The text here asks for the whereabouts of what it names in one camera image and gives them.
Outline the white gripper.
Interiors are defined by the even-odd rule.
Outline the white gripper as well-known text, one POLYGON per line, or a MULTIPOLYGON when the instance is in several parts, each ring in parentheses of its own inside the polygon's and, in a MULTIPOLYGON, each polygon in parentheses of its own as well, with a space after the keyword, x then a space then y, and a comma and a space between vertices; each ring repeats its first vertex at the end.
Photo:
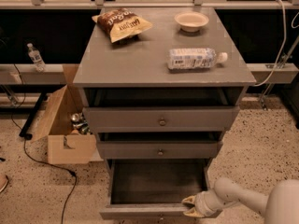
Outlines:
POLYGON ((195 206, 183 212, 186 217, 211 217, 223 209, 223 202, 213 189, 184 198, 181 202, 195 206))

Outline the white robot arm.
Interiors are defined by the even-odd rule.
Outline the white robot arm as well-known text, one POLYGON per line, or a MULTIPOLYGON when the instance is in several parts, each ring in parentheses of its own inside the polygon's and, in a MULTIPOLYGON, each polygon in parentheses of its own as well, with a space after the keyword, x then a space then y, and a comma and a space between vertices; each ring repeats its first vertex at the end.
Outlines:
POLYGON ((264 218, 264 224, 299 224, 299 181, 280 181, 269 195, 244 189, 233 180, 221 177, 214 187, 184 198, 192 207, 183 214, 187 217, 211 217, 217 211, 243 204, 264 218))

